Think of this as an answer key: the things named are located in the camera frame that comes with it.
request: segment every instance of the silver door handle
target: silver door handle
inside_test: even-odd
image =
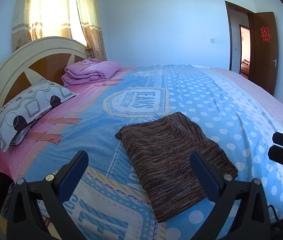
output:
[[[277,59],[271,60],[272,62],[275,62],[275,67],[277,67]]]

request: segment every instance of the door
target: door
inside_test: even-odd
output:
[[[278,72],[278,36],[273,12],[254,13],[254,63],[249,80],[274,95]]]

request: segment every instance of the brown knit clothing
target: brown knit clothing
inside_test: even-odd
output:
[[[158,222],[205,198],[190,167],[191,152],[199,150],[222,174],[238,175],[219,145],[180,112],[153,122],[124,126],[115,136],[122,141]]]

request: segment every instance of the floral curtain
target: floral curtain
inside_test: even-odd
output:
[[[98,0],[76,0],[80,24],[87,41],[87,47],[92,50],[93,57],[106,61],[106,53],[99,20]]]
[[[69,0],[17,0],[12,28],[13,51],[49,36],[72,38]]]

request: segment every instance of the window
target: window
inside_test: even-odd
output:
[[[70,27],[73,40],[82,43],[87,46],[85,36],[83,35],[83,29],[80,25],[79,15],[76,0],[69,0],[69,14],[70,14]]]

